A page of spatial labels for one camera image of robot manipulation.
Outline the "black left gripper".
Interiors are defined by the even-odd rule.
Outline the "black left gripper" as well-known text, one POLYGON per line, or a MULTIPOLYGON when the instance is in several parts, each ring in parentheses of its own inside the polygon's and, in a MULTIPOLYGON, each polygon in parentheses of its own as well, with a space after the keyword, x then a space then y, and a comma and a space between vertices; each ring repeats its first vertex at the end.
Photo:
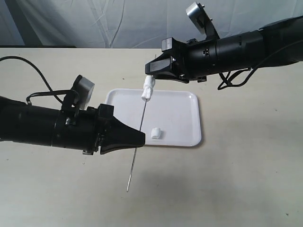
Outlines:
POLYGON ((145 134, 125 125, 113 113, 114 107, 106 104, 79 110, 77 114, 60 111, 54 127, 54 146, 81 150, 84 155, 93 155, 101 142, 101 155, 142 147, 145 134))

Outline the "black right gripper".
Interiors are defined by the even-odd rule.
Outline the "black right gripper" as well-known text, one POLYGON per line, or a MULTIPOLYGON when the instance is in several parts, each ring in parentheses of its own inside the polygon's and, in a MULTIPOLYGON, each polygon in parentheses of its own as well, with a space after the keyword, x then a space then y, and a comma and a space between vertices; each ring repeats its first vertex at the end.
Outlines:
POLYGON ((162 55, 145 64, 145 74, 153 74, 156 80, 189 83, 201 77, 220 73, 217 41, 204 40, 188 43, 174 38, 161 43, 162 55))

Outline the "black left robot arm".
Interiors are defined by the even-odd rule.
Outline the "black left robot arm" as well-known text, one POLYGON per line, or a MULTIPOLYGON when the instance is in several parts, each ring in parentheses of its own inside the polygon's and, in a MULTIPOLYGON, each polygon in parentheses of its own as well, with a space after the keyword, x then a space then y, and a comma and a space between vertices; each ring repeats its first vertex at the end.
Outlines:
POLYGON ((123 124, 113 113, 112 105, 88 107, 74 115, 1 97, 0 139, 81 150, 84 155, 144 146, 145 134, 123 124))

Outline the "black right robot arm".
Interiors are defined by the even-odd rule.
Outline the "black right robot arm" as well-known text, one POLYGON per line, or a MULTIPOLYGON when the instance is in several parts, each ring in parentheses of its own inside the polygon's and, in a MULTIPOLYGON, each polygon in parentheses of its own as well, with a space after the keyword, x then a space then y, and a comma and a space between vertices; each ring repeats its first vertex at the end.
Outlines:
POLYGON ((188 83, 229 71, 286 66, 303 60, 303 18, 220 39, 162 43, 168 45, 162 54, 145 65, 145 74, 160 80, 188 83))

